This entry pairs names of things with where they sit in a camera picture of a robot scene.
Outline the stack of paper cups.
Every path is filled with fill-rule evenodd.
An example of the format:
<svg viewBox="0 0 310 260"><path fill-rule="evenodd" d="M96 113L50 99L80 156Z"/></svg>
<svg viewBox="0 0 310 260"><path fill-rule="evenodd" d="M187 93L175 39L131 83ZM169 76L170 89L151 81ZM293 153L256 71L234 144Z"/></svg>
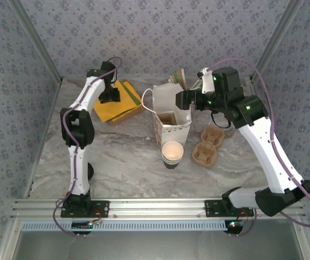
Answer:
<svg viewBox="0 0 310 260"><path fill-rule="evenodd" d="M167 169L175 169L184 154L183 146L176 141L169 141L162 146L162 159Z"/></svg>

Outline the grey metal shelf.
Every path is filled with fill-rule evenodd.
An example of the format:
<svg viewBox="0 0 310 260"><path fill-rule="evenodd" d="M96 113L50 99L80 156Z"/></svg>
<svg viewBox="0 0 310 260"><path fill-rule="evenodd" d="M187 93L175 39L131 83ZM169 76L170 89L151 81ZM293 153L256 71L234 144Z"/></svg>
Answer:
<svg viewBox="0 0 310 260"><path fill-rule="evenodd" d="M303 260L303 255L291 236L256 231L238 238L216 231L97 232L86 238L23 232L13 260Z"/></svg>

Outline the aluminium mounting rail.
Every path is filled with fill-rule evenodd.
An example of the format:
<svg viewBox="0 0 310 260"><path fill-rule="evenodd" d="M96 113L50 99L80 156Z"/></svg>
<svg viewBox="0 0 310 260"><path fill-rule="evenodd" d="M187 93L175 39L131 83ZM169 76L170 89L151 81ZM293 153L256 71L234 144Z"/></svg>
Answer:
<svg viewBox="0 0 310 260"><path fill-rule="evenodd" d="M219 200L218 198L102 198L93 200L109 201L109 214L103 220L199 220L242 219L251 221L254 216L268 219L261 210L257 210L253 217L207 217L205 214L205 200ZM14 202L10 213L11 218L23 220L49 220L56 216L58 220L74 219L88 220L96 218L62 218L62 206L56 212L56 199L18 199Z"/></svg>

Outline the white paper takeout bag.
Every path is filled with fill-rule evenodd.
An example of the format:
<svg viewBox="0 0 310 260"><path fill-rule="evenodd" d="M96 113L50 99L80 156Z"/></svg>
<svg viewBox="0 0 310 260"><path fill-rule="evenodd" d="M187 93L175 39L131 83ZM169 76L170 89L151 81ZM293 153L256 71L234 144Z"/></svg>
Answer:
<svg viewBox="0 0 310 260"><path fill-rule="evenodd" d="M159 148L162 148L168 141L176 141L183 146L186 143L192 123L191 110L180 110L176 106L176 94L183 90L178 83L166 83L154 85L142 94L141 104L152 116ZM158 117L163 113L174 113L177 124L163 125Z"/></svg>

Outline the brown cardboard cup carrier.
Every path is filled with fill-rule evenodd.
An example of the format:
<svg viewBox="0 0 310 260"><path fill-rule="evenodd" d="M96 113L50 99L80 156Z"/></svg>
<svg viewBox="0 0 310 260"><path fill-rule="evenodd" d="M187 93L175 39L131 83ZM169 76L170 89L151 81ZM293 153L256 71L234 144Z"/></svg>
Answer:
<svg viewBox="0 0 310 260"><path fill-rule="evenodd" d="M206 126L201 133L201 142L193 149L193 161L198 165L211 167L217 159L217 149L221 147L224 138L223 130L212 125Z"/></svg>
<svg viewBox="0 0 310 260"><path fill-rule="evenodd" d="M158 115L163 125L176 125L176 118L174 113L163 113Z"/></svg>

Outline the aluminium frame post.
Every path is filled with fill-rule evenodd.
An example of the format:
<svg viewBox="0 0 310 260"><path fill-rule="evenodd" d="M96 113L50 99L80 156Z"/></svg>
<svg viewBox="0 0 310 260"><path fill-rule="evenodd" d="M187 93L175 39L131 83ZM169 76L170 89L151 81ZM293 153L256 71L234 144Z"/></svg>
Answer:
<svg viewBox="0 0 310 260"><path fill-rule="evenodd" d="M44 42L42 41L40 35L35 29L30 16L27 14L24 6L20 0L7 0L11 6L13 12L17 16L20 24L30 38L34 48L36 49L39 57L42 59L46 69L48 70L51 78L60 86L62 82L62 76L60 75L53 59L50 57Z"/></svg>
<svg viewBox="0 0 310 260"><path fill-rule="evenodd" d="M248 59L263 73L298 13L303 0L253 0Z"/></svg>

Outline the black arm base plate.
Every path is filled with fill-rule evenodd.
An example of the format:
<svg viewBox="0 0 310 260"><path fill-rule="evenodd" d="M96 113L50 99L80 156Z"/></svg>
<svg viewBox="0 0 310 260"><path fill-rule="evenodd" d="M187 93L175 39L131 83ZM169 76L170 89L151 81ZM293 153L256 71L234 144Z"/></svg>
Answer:
<svg viewBox="0 0 310 260"><path fill-rule="evenodd" d="M248 207L235 208L230 202L224 199L205 200L205 214L207 217L253 217L254 211Z"/></svg>
<svg viewBox="0 0 310 260"><path fill-rule="evenodd" d="M89 203L64 202L60 216L62 218L107 218L109 201L92 200Z"/></svg>

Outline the orange paper napkin stack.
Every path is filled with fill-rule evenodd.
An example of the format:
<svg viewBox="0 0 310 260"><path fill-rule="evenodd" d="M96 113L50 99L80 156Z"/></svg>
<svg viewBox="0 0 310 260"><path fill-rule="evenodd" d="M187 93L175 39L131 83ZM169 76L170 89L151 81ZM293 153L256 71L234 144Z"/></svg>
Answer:
<svg viewBox="0 0 310 260"><path fill-rule="evenodd" d="M100 121L112 126L144 111L141 97L129 81L118 80L115 86L120 92L120 102L101 103L98 100L93 107Z"/></svg>

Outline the aluminium frame leg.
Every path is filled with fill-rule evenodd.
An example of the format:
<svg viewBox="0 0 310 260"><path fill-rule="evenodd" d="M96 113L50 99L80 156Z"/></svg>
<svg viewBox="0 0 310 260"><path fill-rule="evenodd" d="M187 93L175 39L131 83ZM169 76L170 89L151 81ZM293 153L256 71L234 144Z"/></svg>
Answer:
<svg viewBox="0 0 310 260"><path fill-rule="evenodd" d="M296 238L304 260L310 260L310 229L293 223Z"/></svg>
<svg viewBox="0 0 310 260"><path fill-rule="evenodd" d="M11 219L6 226L0 243L0 260L12 260L21 233L22 221Z"/></svg>

